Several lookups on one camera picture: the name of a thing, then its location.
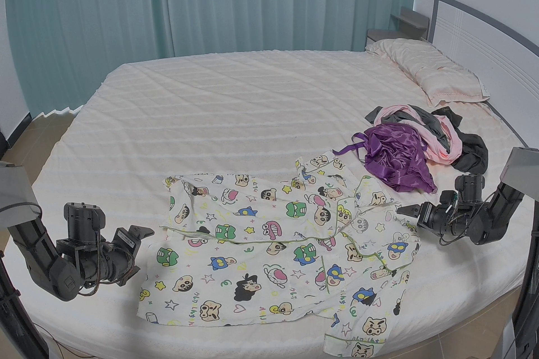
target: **mattress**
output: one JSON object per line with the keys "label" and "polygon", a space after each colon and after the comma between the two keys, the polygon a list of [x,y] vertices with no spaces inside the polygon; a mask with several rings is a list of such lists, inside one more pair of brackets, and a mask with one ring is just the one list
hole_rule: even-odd
{"label": "mattress", "polygon": [[[412,103],[425,94],[389,59],[353,52],[208,54],[120,66],[81,109],[55,145],[33,185],[51,237],[66,237],[65,202],[100,206],[111,239],[116,227],[151,227],[125,287],[101,286],[95,296],[61,302],[31,282],[12,242],[5,264],[31,318],[59,341],[107,359],[317,358],[329,320],[243,327],[167,327],[138,317],[147,246],[166,238],[169,208],[162,179],[200,172],[245,172],[270,180],[293,174],[294,160],[350,143],[374,107]],[[451,103],[461,130],[480,134],[489,149],[483,197],[499,181],[514,134],[484,104]],[[353,171],[359,163],[348,153]],[[439,192],[460,174],[431,165]],[[438,195],[400,194],[402,205]],[[501,241],[477,247],[467,238],[440,247],[420,231],[421,251],[399,322],[382,353],[436,335],[479,311],[522,281],[532,221],[525,198]]]}

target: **star print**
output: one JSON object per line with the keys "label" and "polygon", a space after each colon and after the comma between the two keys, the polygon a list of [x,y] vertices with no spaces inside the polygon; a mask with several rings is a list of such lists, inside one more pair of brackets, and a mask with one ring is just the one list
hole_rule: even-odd
{"label": "star print", "polygon": [[209,282],[214,282],[215,279],[211,276],[211,275],[204,275],[201,280],[204,280],[206,282],[206,284],[208,284]]}
{"label": "star print", "polygon": [[352,275],[354,275],[357,271],[354,271],[354,268],[345,268],[344,271],[342,271],[343,274],[346,274],[348,275],[349,277],[351,277]]}
{"label": "star print", "polygon": [[301,276],[305,275],[303,272],[301,272],[301,270],[299,271],[294,271],[292,270],[293,274],[291,275],[292,277],[296,277],[298,280]]}
{"label": "star print", "polygon": [[171,309],[172,311],[174,311],[174,309],[178,307],[179,305],[178,303],[174,302],[172,299],[169,302],[165,301],[165,303],[166,303],[165,308]]}
{"label": "star print", "polygon": [[342,325],[341,332],[346,336],[348,332],[352,332],[352,329],[350,328],[350,323],[347,323],[346,325]]}

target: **gray garment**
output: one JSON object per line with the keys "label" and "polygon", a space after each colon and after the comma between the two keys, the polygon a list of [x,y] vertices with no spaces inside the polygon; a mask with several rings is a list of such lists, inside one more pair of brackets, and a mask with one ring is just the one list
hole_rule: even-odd
{"label": "gray garment", "polygon": [[[441,146],[445,148],[447,153],[449,154],[451,152],[451,147],[449,146],[449,140],[445,133],[441,129],[440,121],[431,113],[428,113],[424,109],[421,109],[420,107],[416,107],[414,105],[409,105],[414,111],[419,115],[421,118],[421,121],[423,121],[425,127],[428,129],[430,133],[432,133],[438,142],[440,142]],[[382,107],[377,107],[373,109],[370,113],[368,113],[365,116],[365,119],[370,122],[371,124],[374,124],[374,120],[376,119],[376,115],[380,112]],[[418,120],[413,118],[412,115],[406,112],[397,111],[391,115],[388,115],[384,118],[382,118],[382,124],[388,124],[388,123],[398,123],[401,120],[410,120],[414,121],[415,123],[420,124]]]}

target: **pile of clothes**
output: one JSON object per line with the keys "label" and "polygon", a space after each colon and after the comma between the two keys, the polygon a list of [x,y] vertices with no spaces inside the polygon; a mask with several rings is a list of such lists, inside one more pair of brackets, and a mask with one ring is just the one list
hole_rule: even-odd
{"label": "pile of clothes", "polygon": [[397,192],[437,191],[427,159],[471,174],[487,170],[485,142],[477,134],[462,133],[462,117],[450,107],[432,113],[414,105],[377,107],[365,119],[374,127],[355,134],[352,145],[333,153],[365,148],[365,168]]}

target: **purple satin garment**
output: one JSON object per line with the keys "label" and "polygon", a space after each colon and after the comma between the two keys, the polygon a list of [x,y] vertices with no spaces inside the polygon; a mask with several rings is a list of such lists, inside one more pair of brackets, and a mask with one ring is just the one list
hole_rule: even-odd
{"label": "purple satin garment", "polygon": [[361,142],[348,145],[335,155],[364,147],[365,168],[397,192],[411,192],[415,188],[434,193],[437,187],[423,153],[417,130],[406,124],[381,124],[352,137]]}

